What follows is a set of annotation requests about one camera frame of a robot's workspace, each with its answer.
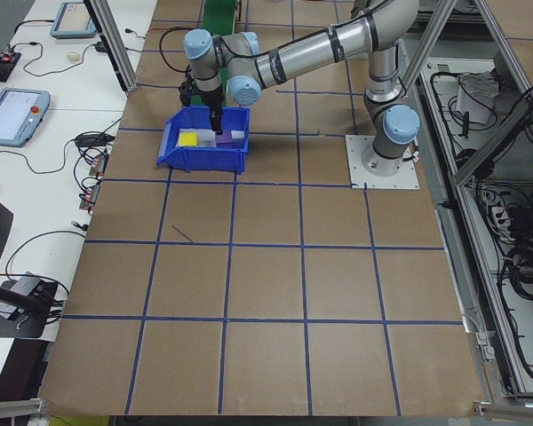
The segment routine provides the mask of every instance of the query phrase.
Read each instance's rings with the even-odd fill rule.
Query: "blue plastic bin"
[[[176,146],[179,129],[211,129],[210,109],[206,106],[182,108],[168,122],[164,129],[158,161],[156,164],[170,164],[174,169],[245,171],[245,160],[249,152],[249,108],[223,108],[223,130],[244,131],[243,147],[191,147]]]

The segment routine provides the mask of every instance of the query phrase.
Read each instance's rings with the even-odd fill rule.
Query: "green object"
[[[237,0],[205,0],[202,28],[219,36],[229,36],[235,31]],[[227,93],[227,70],[220,70],[223,92]],[[193,105],[202,105],[199,96],[192,98]]]

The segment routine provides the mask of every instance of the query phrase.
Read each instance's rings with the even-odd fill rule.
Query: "metal bracket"
[[[26,401],[0,402],[0,419],[40,414],[45,411],[46,406],[47,402],[42,398],[34,398]]]
[[[352,188],[364,189],[419,189],[417,172],[413,161],[404,162],[399,171],[391,177],[379,177],[363,167],[362,153],[373,142],[373,136],[346,136],[347,160]],[[407,148],[405,157],[410,157]]]

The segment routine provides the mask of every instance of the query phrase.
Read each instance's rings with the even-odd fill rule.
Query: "touchscreen display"
[[[0,101],[0,139],[12,140],[26,121],[39,93],[8,91]]]

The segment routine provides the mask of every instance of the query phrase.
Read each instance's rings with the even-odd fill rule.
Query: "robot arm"
[[[378,128],[376,140],[379,139],[379,134],[386,133],[386,129],[381,131],[383,126],[378,121],[384,119],[383,113],[389,107],[400,103],[397,101],[402,91],[398,79],[398,40],[417,17],[418,5],[418,0],[356,0],[355,16],[348,22],[264,53],[259,53],[259,41],[254,33],[213,36],[204,29],[190,31],[184,38],[185,52],[197,92],[210,108],[211,128],[217,133],[222,131],[221,105],[225,98],[219,74],[221,68],[227,69],[231,97],[239,105],[249,106],[259,100],[261,91],[268,87],[366,51],[370,57],[370,83],[365,104]],[[412,128],[414,116],[410,118]],[[390,130],[399,127],[396,120],[387,125]],[[387,144],[391,142],[390,135],[383,137],[387,140],[381,146],[381,152],[386,151],[382,157],[393,158],[398,152],[402,156],[408,135],[405,129],[400,131],[401,144],[395,140],[392,145]]]

